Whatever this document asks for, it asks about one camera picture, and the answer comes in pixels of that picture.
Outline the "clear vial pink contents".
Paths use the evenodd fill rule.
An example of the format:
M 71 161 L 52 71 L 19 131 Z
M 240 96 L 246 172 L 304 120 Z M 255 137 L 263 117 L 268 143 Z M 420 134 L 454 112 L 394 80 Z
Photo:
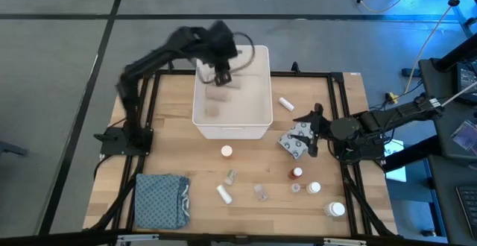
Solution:
M 228 172 L 227 172 L 227 175 L 224 179 L 224 182 L 228 185 L 228 186 L 231 186 L 234 184 L 234 182 L 236 181 L 236 178 L 238 176 L 238 172 L 235 170 L 235 169 L 230 169 Z

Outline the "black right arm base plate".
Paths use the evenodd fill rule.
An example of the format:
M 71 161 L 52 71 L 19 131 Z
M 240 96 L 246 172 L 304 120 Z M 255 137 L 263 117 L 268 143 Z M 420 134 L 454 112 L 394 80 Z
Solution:
M 370 145 L 349 149 L 345 147 L 343 142 L 334 142 L 333 149 L 334 158 L 346 164 L 358 163 L 362 160 L 380 160 L 384 156 L 383 145 Z

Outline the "grey printed medical pouch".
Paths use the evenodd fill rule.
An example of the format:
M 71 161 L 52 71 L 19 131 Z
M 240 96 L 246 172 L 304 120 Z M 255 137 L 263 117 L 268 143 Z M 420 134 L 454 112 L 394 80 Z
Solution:
M 278 143 L 293 156 L 295 160 L 301 158 L 309 149 L 313 132 L 309 122 L 298 122 L 279 139 Z

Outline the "clear vial green contents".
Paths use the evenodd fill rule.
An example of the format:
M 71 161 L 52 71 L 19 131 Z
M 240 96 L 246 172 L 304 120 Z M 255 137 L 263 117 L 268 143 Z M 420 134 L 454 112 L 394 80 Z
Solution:
M 262 184 L 254 185 L 253 190 L 259 201 L 266 201 L 268 199 L 267 192 Z

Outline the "medium beige bandage roll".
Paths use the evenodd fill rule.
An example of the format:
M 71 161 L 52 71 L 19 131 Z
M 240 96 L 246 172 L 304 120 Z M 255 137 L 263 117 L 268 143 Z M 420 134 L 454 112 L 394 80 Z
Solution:
M 230 92 L 227 89 L 221 87 L 207 87 L 205 90 L 205 96 L 207 99 L 214 101 L 230 100 Z

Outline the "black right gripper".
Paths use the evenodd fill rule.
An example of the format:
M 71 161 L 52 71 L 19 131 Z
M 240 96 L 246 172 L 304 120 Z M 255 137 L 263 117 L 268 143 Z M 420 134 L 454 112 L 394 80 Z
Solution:
M 308 143 L 308 153 L 310 157 L 318 155 L 318 138 L 331 139 L 330 125 L 331 121 L 323 116 L 323 106 L 315 104 L 315 111 L 311 110 L 307 115 L 293 119 L 294 122 L 312 122 L 310 134 L 312 137 Z

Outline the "white paper sheet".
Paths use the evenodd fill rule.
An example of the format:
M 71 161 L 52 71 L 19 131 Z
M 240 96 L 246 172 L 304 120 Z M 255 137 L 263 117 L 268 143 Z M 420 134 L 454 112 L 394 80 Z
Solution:
M 403 141 L 392 139 L 389 143 L 385 145 L 385 148 L 384 148 L 385 158 L 388 158 L 388 156 L 394 153 L 400 152 L 403 149 L 404 149 Z M 394 180 L 394 181 L 398 181 L 402 183 L 405 183 L 407 181 L 405 167 L 401 167 L 393 171 L 387 171 L 385 175 L 388 180 Z

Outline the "blue patterned cloth pouch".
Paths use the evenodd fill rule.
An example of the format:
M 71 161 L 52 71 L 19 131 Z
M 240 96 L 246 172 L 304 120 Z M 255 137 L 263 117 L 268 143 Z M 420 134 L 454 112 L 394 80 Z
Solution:
M 136 175 L 136 226 L 151 230 L 178 230 L 188 225 L 190 184 L 190 179 L 181 175 Z

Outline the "white perforated plastic basket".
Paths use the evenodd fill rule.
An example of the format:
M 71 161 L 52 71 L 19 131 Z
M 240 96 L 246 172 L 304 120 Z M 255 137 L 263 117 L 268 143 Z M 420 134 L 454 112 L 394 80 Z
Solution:
M 273 122 L 271 70 L 268 48 L 264 45 L 238 45 L 238 56 L 229 61 L 232 70 L 248 63 L 249 66 L 232 72 L 232 79 L 241 80 L 241 89 L 205 84 L 212 80 L 214 70 L 200 60 L 196 61 L 195 90 L 192 122 L 207 139 L 261 139 Z M 207 87 L 221 87 L 230 92 L 229 101 L 207 99 Z M 220 115 L 208 118 L 207 106 L 220 108 Z

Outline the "black keyboard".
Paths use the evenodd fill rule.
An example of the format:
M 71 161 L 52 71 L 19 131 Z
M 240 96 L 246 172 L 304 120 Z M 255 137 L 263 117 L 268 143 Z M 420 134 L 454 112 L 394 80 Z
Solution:
M 456 191 L 471 236 L 477 241 L 477 186 L 457 186 Z

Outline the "black laptop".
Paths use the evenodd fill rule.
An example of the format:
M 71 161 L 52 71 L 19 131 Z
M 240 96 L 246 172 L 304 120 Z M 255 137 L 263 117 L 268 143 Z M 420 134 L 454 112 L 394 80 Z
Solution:
M 477 60 L 473 62 L 458 62 L 455 70 L 455 90 L 460 92 L 462 89 L 477 82 Z M 469 104 L 471 106 L 477 106 L 477 93 L 472 95 L 463 94 L 457 97 L 458 102 Z

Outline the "black aluminium table frame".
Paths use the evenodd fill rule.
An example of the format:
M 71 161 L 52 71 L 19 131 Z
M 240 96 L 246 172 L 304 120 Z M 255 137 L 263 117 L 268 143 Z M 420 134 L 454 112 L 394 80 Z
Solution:
M 223 157 L 222 140 L 203 137 L 192 122 L 195 76 L 190 70 L 167 69 L 140 83 L 144 104 L 142 120 L 154 130 L 149 155 L 110 156 L 95 176 L 83 223 L 86 229 L 107 230 L 114 242 L 129 233 L 139 234 L 134 213 L 132 179 L 138 174 L 178 174 L 190 179 L 190 222 L 179 230 L 152 230 L 155 239 L 179 239 L 194 243 L 251 242 L 344 242 L 358 246 L 383 243 L 369 218 L 348 189 L 357 182 L 360 193 L 389 230 L 396 225 L 382 170 L 371 162 L 348 168 L 334 160 L 320 141 L 317 157 L 294 160 L 278 139 L 293 126 L 293 119 L 320 103 L 328 118 L 364 110 L 367 99 L 360 74 L 273 72 L 274 99 L 287 98 L 292 112 L 273 106 L 273 122 L 261 139 L 231 140 L 231 157 Z M 291 180 L 288 173 L 300 167 L 303 175 Z M 238 176 L 233 185 L 224 179 L 230 169 Z M 321 190 L 309 194 L 306 186 L 319 182 Z M 291 185 L 300 191 L 293 193 Z M 259 201 L 253 186 L 262 184 L 268 199 Z M 232 197 L 225 204 L 217 192 L 223 185 Z M 340 202 L 346 212 L 325 215 L 323 207 Z

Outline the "thin white rod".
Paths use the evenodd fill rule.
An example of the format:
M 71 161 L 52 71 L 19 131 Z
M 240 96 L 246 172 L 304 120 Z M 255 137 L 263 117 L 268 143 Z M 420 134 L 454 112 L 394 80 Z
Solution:
M 460 97 L 463 94 L 474 94 L 477 93 L 477 83 L 471 84 L 470 86 L 462 89 L 460 92 L 455 93 L 452 95 L 450 98 L 448 98 L 446 101 L 444 101 L 441 106 L 445 107 L 447 104 L 449 104 L 451 101 L 454 101 L 457 97 Z

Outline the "large white-capped bottle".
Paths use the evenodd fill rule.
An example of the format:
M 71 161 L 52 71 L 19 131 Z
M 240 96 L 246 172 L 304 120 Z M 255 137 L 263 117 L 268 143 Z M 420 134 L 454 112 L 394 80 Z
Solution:
M 323 207 L 325 215 L 331 217 L 340 217 L 346 212 L 345 206 L 340 202 L 331 202 Z

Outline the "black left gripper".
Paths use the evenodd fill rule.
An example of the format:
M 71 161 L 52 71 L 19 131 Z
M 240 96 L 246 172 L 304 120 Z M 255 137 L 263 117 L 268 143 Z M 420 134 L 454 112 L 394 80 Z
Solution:
M 224 21 L 218 20 L 211 25 L 207 32 L 206 43 L 210 50 L 210 63 L 225 63 L 238 56 L 234 33 Z M 219 64 L 218 72 L 214 77 L 216 86 L 225 86 L 232 81 L 229 64 Z

